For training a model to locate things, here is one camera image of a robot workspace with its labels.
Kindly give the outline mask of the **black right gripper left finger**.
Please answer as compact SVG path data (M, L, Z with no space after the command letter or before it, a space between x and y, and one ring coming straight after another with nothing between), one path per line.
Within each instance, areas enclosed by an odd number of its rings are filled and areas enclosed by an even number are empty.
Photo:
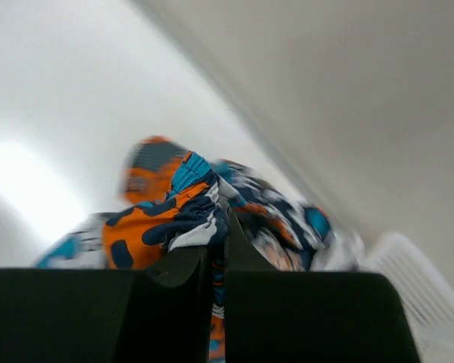
M143 270L0 268L0 362L205 362L203 247Z

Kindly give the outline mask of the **colourful patterned shorts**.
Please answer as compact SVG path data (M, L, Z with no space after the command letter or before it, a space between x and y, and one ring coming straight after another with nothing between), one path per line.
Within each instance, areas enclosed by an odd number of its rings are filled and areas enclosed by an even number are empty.
M167 253L206 247L213 267L209 360L225 359L225 242L235 216L247 242L281 271L349 271L361 237L331 224L320 208L290 200L253 170L209 162L162 137L140 142L129 159L126 209L96 213L62 237L38 268L135 268Z

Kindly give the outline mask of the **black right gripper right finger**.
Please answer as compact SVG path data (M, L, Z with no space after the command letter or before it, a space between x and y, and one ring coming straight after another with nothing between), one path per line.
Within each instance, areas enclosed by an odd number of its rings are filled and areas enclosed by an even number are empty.
M418 362L402 301L372 272L292 272L270 265L235 214L225 245L229 362Z

